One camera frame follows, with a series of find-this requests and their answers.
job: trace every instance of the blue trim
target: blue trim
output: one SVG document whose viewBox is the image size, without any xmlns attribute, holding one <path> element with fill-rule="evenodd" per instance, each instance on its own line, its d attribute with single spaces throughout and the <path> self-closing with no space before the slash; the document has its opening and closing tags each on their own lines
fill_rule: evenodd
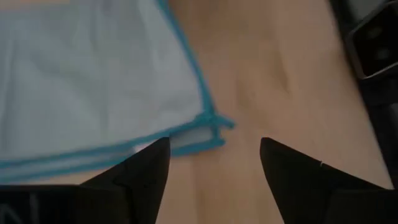
<svg viewBox="0 0 398 224">
<path fill-rule="evenodd" d="M 212 119 L 209 119 L 208 116 L 197 116 L 195 120 L 192 122 L 183 124 L 181 126 L 177 126 L 174 128 L 169 128 L 164 131 L 160 131 L 155 134 L 151 134 L 149 136 L 136 138 L 128 142 L 124 142 L 121 144 L 115 144 L 112 146 L 103 146 L 103 147 L 96 147 L 94 149 L 82 150 L 82 151 L 75 151 L 75 152 L 68 152 L 64 154 L 54 155 L 54 156 L 47 156 L 47 157 L 36 157 L 33 159 L 21 159 L 21 160 L 14 160 L 14 161 L 0 161 L 0 169 L 10 168 L 14 166 L 24 166 L 27 164 L 35 164 L 35 163 L 42 163 L 47 161 L 56 161 L 62 159 L 70 159 L 73 157 L 85 157 L 85 156 L 95 156 L 98 154 L 104 154 L 109 152 L 124 152 L 130 150 L 132 147 L 144 144 L 147 142 L 151 142 L 162 137 L 168 137 L 171 134 L 176 134 L 184 131 L 191 130 L 193 128 L 203 127 L 212 125 Z"/>
<path fill-rule="evenodd" d="M 212 139 L 206 142 L 201 142 L 198 144 L 192 144 L 189 146 L 183 146 L 177 149 L 174 149 L 172 151 L 172 156 L 184 156 L 186 154 L 191 154 L 191 153 L 198 153 L 202 151 L 209 150 L 214 147 L 219 147 L 225 144 L 225 141 L 223 139 Z M 86 172 L 86 171 L 91 171 L 91 170 L 100 170 L 100 169 L 105 169 L 108 167 L 115 166 L 116 164 L 121 163 L 125 159 L 127 159 L 128 156 L 122 156 L 117 159 L 112 159 L 110 161 L 102 161 L 102 162 L 94 162 L 92 164 L 84 164 L 76 167 L 69 167 L 66 169 L 58 169 L 58 170 L 47 170 L 47 171 L 42 171 L 42 172 L 37 172 L 33 174 L 24 174 L 24 175 L 18 175 L 14 177 L 5 177 L 0 179 L 0 183 L 2 184 L 8 184 L 8 183 L 16 183 L 16 182 L 26 182 L 27 180 L 31 179 L 37 179 L 38 177 L 44 178 L 44 177 L 55 177 L 58 175 L 66 175 L 66 174 L 71 174 L 71 173 L 76 173 L 76 172 Z"/>
<path fill-rule="evenodd" d="M 178 37 L 181 43 L 181 47 L 185 51 L 185 56 L 188 58 L 189 64 L 192 67 L 192 70 L 194 71 L 198 79 L 202 93 L 203 110 L 209 111 L 210 113 L 214 113 L 213 100 L 211 99 L 210 91 L 206 85 L 206 81 L 203 78 L 203 72 L 193 54 L 193 51 L 188 43 L 187 38 L 185 37 L 183 31 L 181 30 L 177 20 L 174 18 L 174 15 L 170 10 L 167 1 L 165 0 L 154 0 L 154 1 L 157 2 L 160 11 L 163 12 L 164 16 L 166 17 L 166 21 L 170 23 L 171 28 L 174 30 L 174 34 Z"/>
<path fill-rule="evenodd" d="M 179 28 L 177 20 L 174 18 L 173 14 L 171 13 L 168 4 L 164 0 L 154 0 L 157 2 L 157 5 L 160 8 L 160 11 L 166 17 L 166 20 L 169 22 L 171 28 L 174 30 L 175 35 L 178 37 L 180 41 L 181 47 L 185 52 L 185 56 L 188 58 L 189 64 L 194 71 L 195 76 L 197 77 L 201 95 L 202 95 L 202 103 L 203 103 L 203 110 L 204 112 L 198 115 L 192 122 L 169 128 L 163 131 L 159 131 L 158 133 L 151 134 L 149 136 L 136 138 L 128 142 L 123 142 L 121 144 L 115 144 L 112 146 L 104 146 L 104 147 L 97 147 L 94 149 L 89 150 L 82 150 L 82 151 L 75 151 L 75 152 L 68 152 L 56 156 L 47 156 L 47 157 L 37 157 L 34 159 L 22 159 L 22 160 L 14 160 L 14 161 L 0 161 L 0 169 L 12 168 L 15 166 L 24 166 L 29 164 L 35 163 L 42 163 L 47 161 L 56 161 L 62 159 L 70 159 L 73 157 L 85 157 L 85 156 L 95 156 L 98 154 L 104 154 L 109 152 L 124 152 L 130 150 L 132 147 L 143 144 L 146 142 L 154 141 L 161 137 L 170 136 L 171 134 L 181 133 L 187 131 L 189 129 L 198 128 L 201 126 L 211 126 L 211 131 L 213 133 L 213 139 L 200 142 L 197 144 L 191 144 L 189 146 L 183 146 L 178 149 L 173 149 L 172 155 L 173 156 L 183 156 L 190 153 L 196 153 L 200 151 L 204 151 L 210 149 L 212 147 L 222 146 L 225 141 L 220 137 L 220 129 L 218 126 L 225 126 L 227 128 L 233 128 L 234 123 L 233 121 L 224 118 L 222 116 L 218 116 L 215 114 L 215 109 L 213 106 L 213 101 L 211 99 L 211 95 L 209 89 L 206 85 L 206 81 L 203 78 L 203 72 L 200 69 L 193 52 L 188 44 L 188 40 L 184 36 L 182 30 Z M 94 164 L 76 166 L 68 169 L 61 169 L 61 170 L 48 170 L 44 172 L 40 172 L 37 174 L 26 174 L 20 175 L 18 177 L 10 177 L 6 179 L 1 179 L 0 182 L 15 182 L 18 180 L 27 180 L 35 177 L 50 177 L 55 175 L 62 175 L 62 174 L 69 174 L 72 172 L 81 172 L 86 170 L 93 170 L 93 169 L 100 169 L 109 166 L 113 166 L 115 164 L 120 163 L 124 159 L 115 159 L 112 161 L 106 162 L 97 162 Z"/>
</svg>

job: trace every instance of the wooden table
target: wooden table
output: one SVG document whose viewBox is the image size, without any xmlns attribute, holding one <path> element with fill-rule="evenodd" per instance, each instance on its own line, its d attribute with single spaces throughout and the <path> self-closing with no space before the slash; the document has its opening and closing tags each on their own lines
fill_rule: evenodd
<svg viewBox="0 0 398 224">
<path fill-rule="evenodd" d="M 392 188 L 326 0 L 170 4 L 219 111 L 238 125 L 225 147 L 172 159 L 158 223 L 283 223 L 260 163 L 263 136 Z"/>
</svg>

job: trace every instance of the light blue cloth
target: light blue cloth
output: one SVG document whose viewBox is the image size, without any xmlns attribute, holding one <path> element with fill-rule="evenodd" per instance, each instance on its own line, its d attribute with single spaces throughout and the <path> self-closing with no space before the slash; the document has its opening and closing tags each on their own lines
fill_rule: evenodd
<svg viewBox="0 0 398 224">
<path fill-rule="evenodd" d="M 0 183 L 99 169 L 172 137 L 224 144 L 201 71 L 161 0 L 74 0 L 0 13 Z"/>
</svg>

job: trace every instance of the folded cloth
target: folded cloth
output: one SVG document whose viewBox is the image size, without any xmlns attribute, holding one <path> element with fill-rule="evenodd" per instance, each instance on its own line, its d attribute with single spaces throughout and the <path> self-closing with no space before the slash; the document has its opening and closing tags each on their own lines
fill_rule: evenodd
<svg viewBox="0 0 398 224">
<path fill-rule="evenodd" d="M 163 0 L 0 12 L 0 183 L 111 166 L 164 136 L 198 152 L 222 126 Z"/>
</svg>

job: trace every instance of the black device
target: black device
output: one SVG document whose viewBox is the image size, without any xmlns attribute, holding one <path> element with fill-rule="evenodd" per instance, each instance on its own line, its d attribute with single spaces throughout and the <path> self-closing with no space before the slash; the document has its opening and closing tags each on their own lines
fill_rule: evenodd
<svg viewBox="0 0 398 224">
<path fill-rule="evenodd" d="M 359 179 L 271 138 L 261 162 L 285 224 L 398 223 L 398 191 Z"/>
<path fill-rule="evenodd" d="M 0 224 L 155 223 L 169 162 L 162 138 L 80 185 L 2 185 Z"/>
<path fill-rule="evenodd" d="M 329 2 L 392 183 L 398 188 L 398 1 Z"/>
<path fill-rule="evenodd" d="M 377 6 L 349 32 L 348 53 L 359 78 L 398 72 L 397 23 L 398 1 L 388 1 Z"/>
</svg>

